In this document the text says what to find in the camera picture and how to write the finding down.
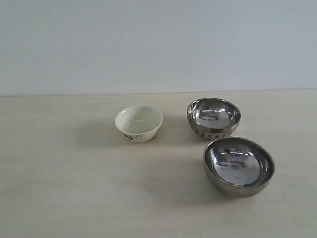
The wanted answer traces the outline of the white ceramic bowl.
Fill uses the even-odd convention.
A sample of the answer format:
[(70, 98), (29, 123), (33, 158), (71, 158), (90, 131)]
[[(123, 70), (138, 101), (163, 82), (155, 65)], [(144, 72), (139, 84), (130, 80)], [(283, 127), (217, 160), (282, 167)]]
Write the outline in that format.
[(127, 140), (136, 143), (154, 138), (162, 122), (161, 111), (147, 105), (127, 107), (115, 117), (116, 128)]

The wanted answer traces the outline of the patterned steel bowl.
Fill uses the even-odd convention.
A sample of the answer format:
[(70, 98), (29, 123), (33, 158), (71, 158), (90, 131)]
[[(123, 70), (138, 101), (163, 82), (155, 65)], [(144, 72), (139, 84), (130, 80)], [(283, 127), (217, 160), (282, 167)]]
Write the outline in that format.
[(220, 98), (200, 98), (191, 102), (186, 116), (191, 129), (208, 140), (230, 136), (241, 120), (240, 110)]

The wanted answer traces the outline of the plain steel bowl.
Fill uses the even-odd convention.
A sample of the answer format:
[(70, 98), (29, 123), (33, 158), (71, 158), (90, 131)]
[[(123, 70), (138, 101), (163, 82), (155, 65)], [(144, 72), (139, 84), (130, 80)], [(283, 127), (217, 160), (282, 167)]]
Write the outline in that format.
[(259, 194), (270, 183), (275, 164), (259, 144), (242, 137), (224, 137), (204, 149), (208, 179), (222, 193), (235, 198)]

